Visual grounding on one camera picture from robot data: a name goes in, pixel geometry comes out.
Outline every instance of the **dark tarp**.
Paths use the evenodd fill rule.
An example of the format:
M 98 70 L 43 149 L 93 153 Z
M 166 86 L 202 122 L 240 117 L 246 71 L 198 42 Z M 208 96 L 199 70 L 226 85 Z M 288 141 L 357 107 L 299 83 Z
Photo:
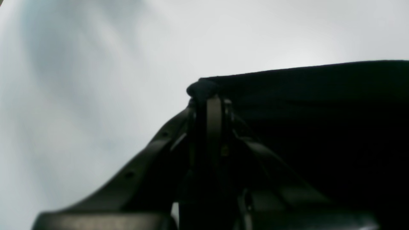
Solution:
M 262 142 L 327 196 L 388 212 L 408 204 L 409 61 L 363 61 L 201 78 Z

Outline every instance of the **hole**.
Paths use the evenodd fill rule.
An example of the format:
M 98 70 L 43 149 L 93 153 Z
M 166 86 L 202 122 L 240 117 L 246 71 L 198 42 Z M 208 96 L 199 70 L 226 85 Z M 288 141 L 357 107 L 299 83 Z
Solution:
M 129 172 L 127 172 L 126 174 L 125 174 L 125 178 L 126 179 L 130 179 L 130 178 L 132 178 L 132 177 L 134 177 L 135 176 L 135 172 L 134 171 L 129 171 Z

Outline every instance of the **black fabric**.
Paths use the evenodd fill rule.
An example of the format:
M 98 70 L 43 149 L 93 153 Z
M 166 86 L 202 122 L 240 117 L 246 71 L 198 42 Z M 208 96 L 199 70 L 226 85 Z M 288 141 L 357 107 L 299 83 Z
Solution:
M 203 78 L 270 149 L 327 196 L 408 204 L 409 61 L 364 61 Z

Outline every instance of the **dark structure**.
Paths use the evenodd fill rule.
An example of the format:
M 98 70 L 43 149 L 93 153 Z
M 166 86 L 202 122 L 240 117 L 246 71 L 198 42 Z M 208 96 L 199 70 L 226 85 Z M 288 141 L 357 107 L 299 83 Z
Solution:
M 200 79 L 111 181 L 34 230 L 405 228 L 409 61 Z

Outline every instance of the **black canopy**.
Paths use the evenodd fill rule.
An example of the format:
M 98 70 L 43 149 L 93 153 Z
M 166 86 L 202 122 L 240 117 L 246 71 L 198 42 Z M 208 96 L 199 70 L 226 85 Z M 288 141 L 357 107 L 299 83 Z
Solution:
M 409 61 L 363 61 L 201 78 L 261 141 L 327 196 L 388 212 L 408 203 Z

